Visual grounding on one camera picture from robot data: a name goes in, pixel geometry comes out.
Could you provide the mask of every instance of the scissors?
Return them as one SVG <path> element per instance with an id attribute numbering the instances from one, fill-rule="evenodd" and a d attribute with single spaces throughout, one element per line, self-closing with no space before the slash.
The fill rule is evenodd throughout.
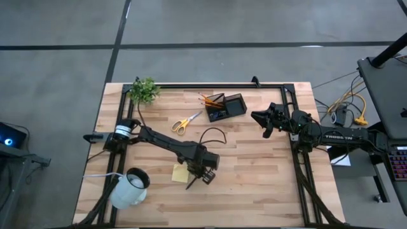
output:
<path id="1" fill-rule="evenodd" d="M 194 114 L 193 116 L 191 116 L 185 120 L 179 120 L 179 121 L 175 122 L 173 124 L 171 130 L 173 132 L 177 132 L 177 134 L 179 134 L 179 135 L 183 135 L 185 133 L 185 129 L 186 129 L 186 126 L 188 125 L 188 123 L 190 121 L 192 121 L 194 118 L 196 118 L 198 115 L 200 115 L 201 113 L 202 113 L 202 111 Z"/>

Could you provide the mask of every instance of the white cable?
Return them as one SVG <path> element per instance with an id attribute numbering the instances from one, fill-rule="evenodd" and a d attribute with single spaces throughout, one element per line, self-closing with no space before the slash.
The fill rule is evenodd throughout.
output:
<path id="1" fill-rule="evenodd" d="M 117 173 L 117 172 L 110 172 L 108 174 L 92 174 L 92 175 L 84 175 L 83 177 L 105 177 L 105 176 L 110 176 L 110 175 L 117 175 L 122 177 L 123 174 Z"/>
<path id="2" fill-rule="evenodd" d="M 407 57 L 407 55 L 398 55 L 397 57 L 394 57 L 394 58 L 397 58 L 397 59 L 398 59 L 398 58 L 401 58 L 401 57 L 402 57 L 402 58 L 405 58 L 405 57 Z"/>
<path id="3" fill-rule="evenodd" d="M 332 124 L 336 123 L 336 113 L 335 112 L 332 112 L 332 114 L 331 114 L 331 123 Z"/>

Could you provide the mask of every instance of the wire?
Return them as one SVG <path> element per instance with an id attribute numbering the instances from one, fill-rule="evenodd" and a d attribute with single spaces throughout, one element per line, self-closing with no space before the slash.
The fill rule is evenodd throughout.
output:
<path id="1" fill-rule="evenodd" d="M 202 142 L 202 139 L 204 138 L 204 135 L 206 134 L 206 132 L 208 132 L 208 130 L 218 130 L 218 131 L 220 131 L 220 133 L 223 134 L 224 142 L 223 142 L 223 141 L 219 141 L 219 140 L 209 140 L 209 141 L 204 141 L 204 142 Z M 216 128 L 216 127 L 211 127 L 211 128 L 206 129 L 206 130 L 202 133 L 201 138 L 199 139 L 199 143 L 200 143 L 200 144 L 205 144 L 205 143 L 214 142 L 214 141 L 220 142 L 220 143 L 223 143 L 223 144 L 226 144 L 226 143 L 227 143 L 226 135 L 224 134 L 224 132 L 223 132 L 221 129 Z"/>
<path id="2" fill-rule="evenodd" d="M 5 198 L 4 202 L 1 204 L 0 212 L 3 210 L 3 207 L 7 204 L 7 201 L 10 198 L 10 195 L 13 191 L 13 175 L 11 173 L 11 168 L 8 163 L 7 163 L 7 168 L 8 168 L 8 194 L 7 194 L 7 197 Z"/>
<path id="3" fill-rule="evenodd" d="M 324 114 L 324 116 L 321 118 L 321 120 L 320 120 L 320 122 L 322 123 L 322 121 L 325 119 L 325 117 L 328 115 L 328 112 L 326 112 L 325 114 Z"/>
<path id="4" fill-rule="evenodd" d="M 326 106 L 323 106 L 323 105 L 317 105 L 317 108 L 326 108 L 326 109 L 328 109 Z"/>
<path id="5" fill-rule="evenodd" d="M 352 95 L 351 91 L 353 91 L 355 88 L 357 88 L 362 83 L 364 83 L 364 82 L 362 81 L 362 82 L 358 83 L 357 85 L 355 85 L 354 87 L 353 86 L 349 87 L 349 89 L 346 90 L 346 92 L 329 107 L 328 112 L 335 111 L 336 108 L 338 108 L 339 104 L 341 104 L 345 99 L 349 98 L 350 97 L 349 95 Z"/>
<path id="6" fill-rule="evenodd" d="M 348 155 L 349 155 L 349 143 L 348 143 L 348 141 L 346 140 L 346 137 L 339 131 L 339 130 L 328 130 L 328 131 L 326 131 L 323 135 L 326 135 L 327 133 L 330 133 L 330 132 L 337 132 L 338 134 L 340 134 L 342 137 L 343 137 L 343 140 L 345 141 L 345 144 L 346 144 L 346 153 L 345 153 L 345 155 L 343 156 L 343 157 L 341 157 L 338 161 L 336 161 L 335 163 L 333 163 L 333 165 L 336 165 L 338 162 L 340 162 L 340 161 L 342 161 L 343 159 L 345 159 Z"/>
<path id="7" fill-rule="evenodd" d="M 290 119 L 283 113 L 283 117 L 288 121 L 288 124 L 290 125 L 290 131 L 294 132 L 293 125 L 291 124 Z"/>
<path id="8" fill-rule="evenodd" d="M 373 142 L 371 142 L 371 141 L 369 141 L 369 140 L 367 140 L 367 139 L 365 139 L 365 141 L 367 141 L 368 143 L 370 143 L 370 145 L 372 145 L 377 151 L 379 151 L 379 152 L 381 152 L 381 153 L 386 153 L 386 152 L 384 152 L 383 150 L 377 148 L 377 147 L 375 146 L 375 144 L 373 144 Z"/>
<path id="9" fill-rule="evenodd" d="M 139 113 L 139 116 L 140 116 L 140 119 L 141 119 L 141 123 L 143 124 L 144 127 L 147 127 L 147 126 L 146 126 L 146 122 L 144 121 L 144 118 L 142 117 L 141 112 L 140 112 L 140 101 L 137 103 L 137 112 Z M 218 128 L 216 128 L 216 127 L 211 127 L 211 128 L 208 128 L 207 130 L 205 130 L 205 131 L 203 132 L 202 136 L 201 136 L 201 140 L 202 140 L 202 137 L 204 136 L 204 134 L 206 133 L 206 131 L 208 131 L 208 130 L 210 130 L 210 129 L 218 129 Z M 149 131 L 148 128 L 146 128 L 146 130 L 147 130 L 147 133 L 148 133 L 149 135 L 153 136 L 153 134 Z M 223 141 L 220 141 L 220 140 L 209 140 L 209 141 L 204 141 L 204 142 L 200 142 L 200 143 L 193 143 L 193 144 L 176 144 L 176 143 L 173 143 L 173 142 L 172 142 L 171 145 L 173 145 L 173 146 L 183 146 L 183 147 L 192 147 L 192 146 L 197 146 L 197 145 L 199 145 L 199 144 L 205 144 L 205 143 L 208 143 L 208 142 L 220 142 L 220 143 L 226 144 L 226 135 L 224 134 L 224 132 L 223 132 L 222 130 L 220 130 L 220 129 L 218 129 L 218 130 L 219 130 L 220 132 L 222 132 L 223 137 L 224 137 L 224 142 L 223 142 Z"/>
<path id="10" fill-rule="evenodd" d="M 123 174 L 117 173 L 117 172 L 110 172 L 108 174 L 91 174 L 91 175 L 84 175 L 83 177 L 106 177 L 106 176 L 111 176 L 111 175 L 117 175 L 117 176 L 124 176 Z"/>
<path id="11" fill-rule="evenodd" d="M 102 153 L 106 152 L 106 150 L 102 150 L 100 152 L 98 152 L 97 154 L 95 154 L 94 156 L 91 156 L 90 158 L 88 158 L 88 160 L 86 160 L 86 162 L 88 163 L 92 158 L 101 155 Z"/>
<path id="12" fill-rule="evenodd" d="M 314 121 L 318 125 L 319 131 L 321 133 L 320 136 L 319 136 L 319 140 L 318 140 L 318 144 L 320 144 L 321 141 L 322 141 L 322 127 L 315 119 L 311 118 L 311 120 Z"/>
<path id="13" fill-rule="evenodd" d="M 35 173 L 36 171 L 38 171 L 38 170 L 40 170 L 40 169 L 43 170 L 43 169 L 44 169 L 44 166 L 39 165 L 38 167 L 36 167 L 35 169 L 33 169 L 33 170 L 25 177 L 25 183 L 26 183 L 26 184 L 31 184 L 33 173 Z"/>
<path id="14" fill-rule="evenodd" d="M 407 64 L 407 62 L 404 62 L 404 61 L 402 61 L 402 60 L 399 60 L 397 57 L 394 57 L 394 59 L 396 59 L 396 60 L 399 61 L 399 62 L 402 62 L 403 64 Z"/>
<path id="15" fill-rule="evenodd" d="M 354 72 L 351 72 L 351 73 L 345 74 L 345 75 L 343 75 L 343 76 L 337 77 L 337 78 L 335 78 L 335 79 L 333 79 L 333 80 L 329 80 L 329 81 L 327 81 L 327 82 L 325 82 L 325 83 L 321 83 L 320 85 L 317 85 L 317 86 L 315 86 L 315 87 L 312 87 L 312 89 L 321 87 L 321 86 L 323 86 L 323 85 L 325 85 L 325 84 L 328 84 L 328 83 L 332 83 L 332 82 L 334 82 L 334 81 L 336 81 L 336 80 L 338 80 L 338 79 L 342 79 L 342 78 L 344 78 L 344 77 L 346 77 L 346 76 L 350 76 L 351 74 L 357 73 L 358 71 L 359 71 L 359 70 L 356 70 L 356 71 L 354 71 Z"/>
<path id="16" fill-rule="evenodd" d="M 349 153 L 346 153 L 345 155 L 343 155 L 339 160 L 337 160 L 335 163 L 332 163 L 333 165 L 336 165 L 337 163 L 339 163 L 340 161 L 342 161 L 343 159 L 345 159 L 347 156 L 349 156 Z"/>
<path id="17" fill-rule="evenodd" d="M 24 129 L 24 130 L 27 132 L 27 141 L 25 142 L 25 148 L 27 149 L 27 152 L 28 152 L 28 155 L 24 155 L 24 156 L 33 155 L 33 154 L 30 152 L 30 147 L 29 147 L 29 141 L 30 141 L 30 135 L 31 135 L 30 130 L 29 130 L 27 127 L 23 127 L 23 126 L 21 126 L 21 125 L 15 125 L 15 124 L 12 124 L 12 123 L 6 123 L 5 121 L 0 121 L 0 122 L 3 123 L 3 124 L 9 125 L 9 126 L 13 126 L 13 127 L 18 127 L 18 128 Z"/>
<path id="18" fill-rule="evenodd" d="M 355 119 L 355 114 L 352 110 L 346 109 L 346 112 L 348 113 L 350 111 L 350 113 L 352 114 L 352 121 L 350 122 L 350 125 L 346 128 L 350 128 L 354 125 L 354 119 Z"/>
<path id="19" fill-rule="evenodd" d="M 321 102 L 321 101 L 319 101 L 318 99 L 314 99 L 315 101 L 317 101 L 317 102 L 319 102 L 320 104 L 322 104 L 323 106 L 326 106 L 327 108 L 329 108 L 329 106 L 328 105 L 326 105 L 325 103 L 323 103 L 323 102 Z"/>
<path id="20" fill-rule="evenodd" d="M 343 103 L 346 104 L 347 107 L 348 107 L 349 105 L 353 106 L 354 108 L 357 109 L 357 111 L 358 111 L 359 113 L 362 113 L 361 109 L 360 109 L 359 107 L 357 107 L 355 104 L 353 104 L 353 103 L 351 103 L 351 102 L 347 102 L 347 101 L 345 101 L 345 102 L 343 102 Z"/>
<path id="21" fill-rule="evenodd" d="M 358 94 L 358 93 L 362 92 L 364 89 L 366 89 L 366 87 L 364 87 L 364 88 L 360 89 L 360 90 L 359 90 L 359 91 L 357 91 L 355 94 Z"/>
<path id="22" fill-rule="evenodd" d="M 314 147 L 314 148 L 315 148 L 315 149 L 322 150 L 322 151 L 325 151 L 326 153 L 329 153 L 328 150 L 326 150 L 326 149 L 322 149 L 322 148 L 318 148 L 318 147 Z"/>
<path id="23" fill-rule="evenodd" d="M 351 94 L 351 96 L 352 96 L 352 100 L 350 101 L 350 103 L 353 103 L 354 102 L 354 83 L 355 83 L 355 80 L 358 78 L 358 77 L 360 77 L 361 75 L 357 75 L 355 78 L 354 78 L 354 80 L 352 80 L 352 82 L 350 83 L 350 94 Z"/>
<path id="24" fill-rule="evenodd" d="M 361 117 L 364 116 L 364 112 L 366 111 L 366 100 L 364 99 L 363 96 L 359 95 L 359 94 L 354 94 L 354 96 L 359 97 L 362 101 L 363 101 L 363 110 L 361 113 Z"/>
<path id="25" fill-rule="evenodd" d="M 336 113 L 335 112 L 332 112 L 332 114 L 331 114 L 331 123 L 332 124 L 336 123 Z"/>

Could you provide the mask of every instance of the white mug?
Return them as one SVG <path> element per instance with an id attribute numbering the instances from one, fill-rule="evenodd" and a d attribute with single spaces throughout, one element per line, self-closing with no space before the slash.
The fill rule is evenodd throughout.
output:
<path id="1" fill-rule="evenodd" d="M 130 205 L 140 204 L 147 195 L 150 178 L 141 169 L 131 168 L 119 183 L 114 187 L 110 195 L 110 201 L 117 209 L 126 209 Z"/>

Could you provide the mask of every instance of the potted plant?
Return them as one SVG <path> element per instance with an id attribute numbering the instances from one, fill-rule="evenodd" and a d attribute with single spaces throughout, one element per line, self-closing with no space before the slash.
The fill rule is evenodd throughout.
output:
<path id="1" fill-rule="evenodd" d="M 152 78 L 135 79 L 130 89 L 130 98 L 134 104 L 151 104 L 160 95 L 160 87 L 155 85 Z"/>

